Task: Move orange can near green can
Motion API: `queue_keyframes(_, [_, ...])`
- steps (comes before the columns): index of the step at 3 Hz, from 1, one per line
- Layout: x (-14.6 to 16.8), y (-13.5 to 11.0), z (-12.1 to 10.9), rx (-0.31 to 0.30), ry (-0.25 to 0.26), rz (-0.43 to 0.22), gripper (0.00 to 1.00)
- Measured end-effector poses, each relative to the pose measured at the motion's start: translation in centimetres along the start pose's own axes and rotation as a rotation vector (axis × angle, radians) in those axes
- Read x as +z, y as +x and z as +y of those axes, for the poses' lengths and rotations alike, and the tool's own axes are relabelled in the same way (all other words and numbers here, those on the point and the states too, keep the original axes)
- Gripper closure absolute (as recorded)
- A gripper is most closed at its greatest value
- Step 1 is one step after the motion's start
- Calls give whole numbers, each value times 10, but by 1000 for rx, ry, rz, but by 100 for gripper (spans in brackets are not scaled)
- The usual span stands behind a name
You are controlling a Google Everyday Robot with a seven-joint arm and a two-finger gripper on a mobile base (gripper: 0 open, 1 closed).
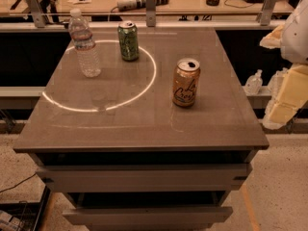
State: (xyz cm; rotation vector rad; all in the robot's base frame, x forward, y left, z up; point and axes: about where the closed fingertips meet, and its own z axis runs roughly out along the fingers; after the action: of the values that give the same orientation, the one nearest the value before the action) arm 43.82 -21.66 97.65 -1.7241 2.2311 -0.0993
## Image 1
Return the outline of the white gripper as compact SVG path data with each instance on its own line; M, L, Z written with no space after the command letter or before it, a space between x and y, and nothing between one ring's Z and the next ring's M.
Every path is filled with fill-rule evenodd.
M262 124L270 130L285 126L308 101L308 0L301 0L285 25L260 41L262 47L280 48L282 58L296 63L284 74L279 92L270 100Z

